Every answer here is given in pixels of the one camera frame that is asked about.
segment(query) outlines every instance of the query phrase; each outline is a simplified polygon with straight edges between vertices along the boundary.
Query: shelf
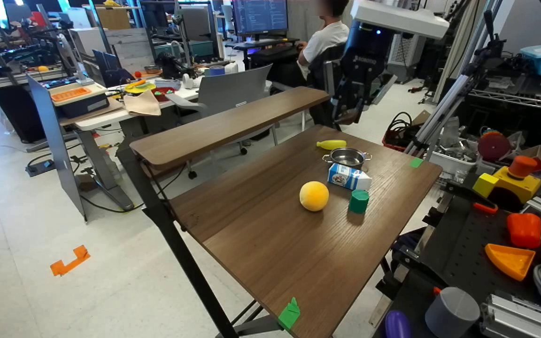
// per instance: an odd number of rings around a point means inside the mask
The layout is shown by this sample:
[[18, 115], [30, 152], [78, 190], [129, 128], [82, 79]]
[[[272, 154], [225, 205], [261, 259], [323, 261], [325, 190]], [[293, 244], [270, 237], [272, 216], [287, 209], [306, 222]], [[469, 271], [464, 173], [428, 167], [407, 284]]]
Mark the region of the shelf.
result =
[[480, 100], [492, 100], [492, 102], [503, 102], [503, 104], [541, 109], [541, 98], [514, 96], [514, 94], [494, 92], [494, 90], [471, 90], [469, 96], [480, 98]]

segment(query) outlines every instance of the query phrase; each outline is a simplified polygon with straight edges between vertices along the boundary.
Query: wooden table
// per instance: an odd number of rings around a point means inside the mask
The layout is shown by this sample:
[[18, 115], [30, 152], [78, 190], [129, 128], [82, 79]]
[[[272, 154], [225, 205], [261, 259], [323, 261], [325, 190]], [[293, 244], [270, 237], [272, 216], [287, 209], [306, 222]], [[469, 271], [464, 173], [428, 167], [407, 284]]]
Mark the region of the wooden table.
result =
[[[133, 162], [120, 154], [148, 216], [225, 336], [236, 335], [172, 228], [176, 218], [272, 316], [279, 316], [294, 299], [300, 308], [291, 329], [294, 336], [330, 336], [439, 169], [432, 164], [413, 167], [405, 154], [334, 130], [311, 128], [264, 158], [178, 196], [167, 207], [159, 203], [140, 166], [184, 164], [323, 100], [326, 94], [319, 90], [294, 89], [135, 141]], [[349, 192], [336, 186], [328, 188], [330, 201], [323, 212], [306, 212], [298, 205], [300, 186], [326, 177], [315, 141], [330, 137], [347, 139], [349, 147], [370, 154], [368, 175], [373, 182], [366, 218], [347, 214]]]

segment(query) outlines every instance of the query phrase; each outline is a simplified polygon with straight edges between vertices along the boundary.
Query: paper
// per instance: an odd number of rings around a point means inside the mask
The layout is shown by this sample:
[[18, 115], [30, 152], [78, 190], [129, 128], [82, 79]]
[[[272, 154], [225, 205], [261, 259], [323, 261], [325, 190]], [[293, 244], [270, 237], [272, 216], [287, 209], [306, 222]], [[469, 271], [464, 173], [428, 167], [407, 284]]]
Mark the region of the paper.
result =
[[124, 96], [124, 109], [135, 115], [159, 117], [159, 104], [152, 92]]
[[420, 166], [422, 166], [422, 158], [413, 158], [413, 160], [409, 162], [409, 166], [411, 166], [413, 169], [420, 167]]
[[296, 301], [294, 297], [285, 304], [285, 308], [281, 310], [281, 314], [278, 316], [278, 323], [283, 327], [283, 329], [291, 329], [296, 320], [300, 318], [300, 306], [296, 306]]

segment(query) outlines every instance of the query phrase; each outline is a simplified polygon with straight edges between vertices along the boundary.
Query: green object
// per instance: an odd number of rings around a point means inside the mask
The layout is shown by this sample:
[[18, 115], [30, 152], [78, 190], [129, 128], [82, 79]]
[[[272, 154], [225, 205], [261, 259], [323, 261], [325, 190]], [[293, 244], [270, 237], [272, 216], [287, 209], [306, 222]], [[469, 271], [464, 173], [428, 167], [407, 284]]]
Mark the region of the green object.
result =
[[285, 304], [285, 308], [281, 310], [281, 314], [278, 316], [278, 323], [283, 327], [283, 329], [291, 329], [296, 320], [300, 318], [300, 306], [296, 306], [296, 301], [294, 297]]
[[355, 214], [364, 214], [366, 207], [368, 207], [368, 192], [366, 190], [351, 192], [347, 211]]
[[420, 167], [420, 166], [422, 166], [422, 158], [413, 158], [413, 160], [409, 162], [409, 166], [411, 166], [413, 169]]

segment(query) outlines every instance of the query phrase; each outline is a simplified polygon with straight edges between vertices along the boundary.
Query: tennis ball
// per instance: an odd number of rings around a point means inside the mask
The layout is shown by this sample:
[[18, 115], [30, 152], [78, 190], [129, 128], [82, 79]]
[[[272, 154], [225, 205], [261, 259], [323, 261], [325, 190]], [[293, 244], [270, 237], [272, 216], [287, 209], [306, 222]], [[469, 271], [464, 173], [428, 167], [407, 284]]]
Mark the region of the tennis ball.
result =
[[300, 205], [310, 211], [317, 212], [323, 211], [328, 203], [328, 190], [319, 181], [310, 181], [300, 188]]

